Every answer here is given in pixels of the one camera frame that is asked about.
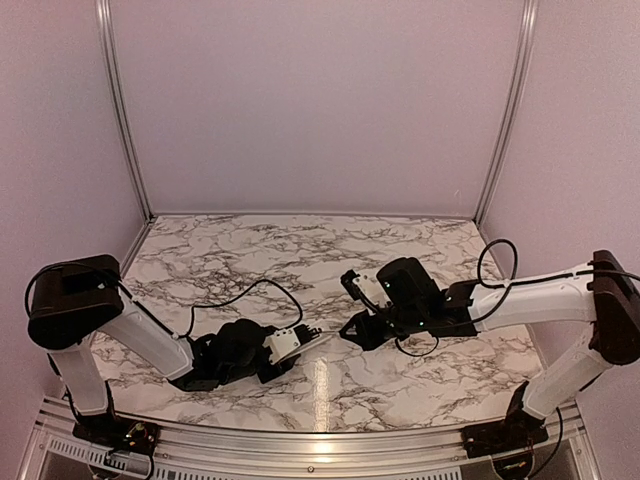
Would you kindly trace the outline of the white remote control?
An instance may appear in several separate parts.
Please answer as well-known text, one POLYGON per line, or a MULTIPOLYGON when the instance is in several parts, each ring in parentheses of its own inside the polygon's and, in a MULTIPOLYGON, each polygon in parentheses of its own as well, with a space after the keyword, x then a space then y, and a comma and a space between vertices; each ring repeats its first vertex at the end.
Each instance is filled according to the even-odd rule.
POLYGON ((323 332, 317 338, 314 338, 313 340, 304 344, 303 346, 296 348, 290 355, 288 355, 288 358, 291 358, 297 355, 302 355, 303 353, 306 353, 307 351, 326 343, 331 339, 331 337, 332 337, 332 334, 330 332, 323 332))

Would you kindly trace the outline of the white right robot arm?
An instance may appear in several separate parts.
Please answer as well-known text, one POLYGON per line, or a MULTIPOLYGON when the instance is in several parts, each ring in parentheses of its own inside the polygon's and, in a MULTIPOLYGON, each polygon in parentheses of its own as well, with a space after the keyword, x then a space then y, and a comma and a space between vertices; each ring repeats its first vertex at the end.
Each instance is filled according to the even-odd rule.
POLYGON ((607 250, 568 270, 494 284, 475 279, 441 289, 414 257, 385 265, 373 287, 353 270, 340 281, 365 309, 339 334, 364 351, 419 333, 463 338, 515 325, 586 324, 567 351, 514 392, 495 428, 496 440, 506 448, 519 446, 561 403, 606 370, 639 359, 639 292, 633 275, 607 250))

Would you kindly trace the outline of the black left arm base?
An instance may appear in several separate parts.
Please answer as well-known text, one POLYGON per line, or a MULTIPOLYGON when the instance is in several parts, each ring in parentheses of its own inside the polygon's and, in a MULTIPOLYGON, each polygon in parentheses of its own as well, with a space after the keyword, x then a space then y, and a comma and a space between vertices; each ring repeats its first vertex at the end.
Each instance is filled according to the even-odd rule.
POLYGON ((108 447, 114 452, 154 453, 158 424, 111 414, 80 416, 73 428, 76 438, 108 447))

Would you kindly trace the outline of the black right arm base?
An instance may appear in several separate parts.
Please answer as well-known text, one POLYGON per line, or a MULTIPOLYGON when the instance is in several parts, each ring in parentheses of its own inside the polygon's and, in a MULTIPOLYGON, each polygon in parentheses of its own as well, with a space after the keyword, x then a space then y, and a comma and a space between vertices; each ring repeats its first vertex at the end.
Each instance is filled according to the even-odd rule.
POLYGON ((501 420, 466 426, 461 430, 469 458, 495 455, 545 442, 549 434, 545 420, 524 411, 525 381, 513 393, 505 417, 501 420))

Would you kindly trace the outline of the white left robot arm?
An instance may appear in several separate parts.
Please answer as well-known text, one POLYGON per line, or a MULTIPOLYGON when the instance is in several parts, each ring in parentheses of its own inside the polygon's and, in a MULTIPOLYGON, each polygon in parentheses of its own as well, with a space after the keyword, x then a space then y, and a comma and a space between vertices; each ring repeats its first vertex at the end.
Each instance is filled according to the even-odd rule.
POLYGON ((96 334, 124 345, 183 392, 209 392, 252 375, 266 383, 292 367, 302 346, 301 323, 277 328, 239 319, 198 338, 179 335, 126 289, 110 255, 43 267, 27 284, 24 304, 29 337, 50 356, 75 410, 106 445, 119 444, 127 430, 112 412, 91 349, 96 334))

